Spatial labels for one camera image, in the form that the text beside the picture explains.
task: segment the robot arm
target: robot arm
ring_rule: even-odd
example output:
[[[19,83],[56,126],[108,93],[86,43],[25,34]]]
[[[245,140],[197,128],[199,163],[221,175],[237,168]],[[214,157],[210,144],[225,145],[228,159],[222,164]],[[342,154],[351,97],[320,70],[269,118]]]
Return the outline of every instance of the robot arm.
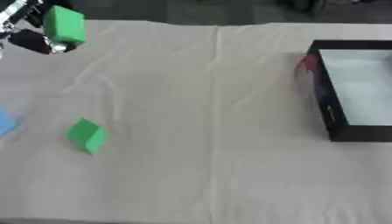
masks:
[[[52,6],[48,0],[1,0],[0,51],[3,51],[7,42],[45,54],[63,53],[76,48],[71,43],[53,43],[42,33],[17,28],[17,24],[23,19],[35,28],[42,27],[44,15]]]

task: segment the white cloth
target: white cloth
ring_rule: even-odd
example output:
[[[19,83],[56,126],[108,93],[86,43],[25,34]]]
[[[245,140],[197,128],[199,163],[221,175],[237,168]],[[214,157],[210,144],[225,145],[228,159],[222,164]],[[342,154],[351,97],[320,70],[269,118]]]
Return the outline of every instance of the white cloth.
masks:
[[[314,39],[392,25],[87,22],[87,43],[7,46],[0,217],[176,223],[390,223],[392,144],[331,143],[293,71]],[[66,132],[104,125],[101,153]]]

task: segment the blue object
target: blue object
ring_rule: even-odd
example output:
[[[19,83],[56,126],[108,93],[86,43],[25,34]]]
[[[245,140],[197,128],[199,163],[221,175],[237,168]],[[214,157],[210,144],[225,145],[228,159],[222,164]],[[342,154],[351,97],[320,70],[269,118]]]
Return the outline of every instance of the blue object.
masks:
[[[0,137],[13,130],[16,126],[17,121],[6,112],[0,110]]]

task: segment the floor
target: floor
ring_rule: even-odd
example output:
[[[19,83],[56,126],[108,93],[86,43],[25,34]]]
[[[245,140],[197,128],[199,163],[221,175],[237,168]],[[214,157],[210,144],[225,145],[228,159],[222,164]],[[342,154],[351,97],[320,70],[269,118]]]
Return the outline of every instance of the floor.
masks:
[[[392,0],[329,0],[323,13],[295,12],[290,0],[70,0],[92,19],[150,20],[178,25],[253,25],[272,22],[392,24]]]

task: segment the green cube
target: green cube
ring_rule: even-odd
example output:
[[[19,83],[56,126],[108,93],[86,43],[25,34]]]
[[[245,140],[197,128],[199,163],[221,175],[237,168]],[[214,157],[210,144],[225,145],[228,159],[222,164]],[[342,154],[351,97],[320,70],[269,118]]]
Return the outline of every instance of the green cube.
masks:
[[[44,16],[44,33],[55,43],[86,42],[84,15],[61,6],[53,6]]]
[[[67,133],[68,139],[78,147],[95,154],[105,143],[107,134],[102,126],[98,126],[81,118]]]

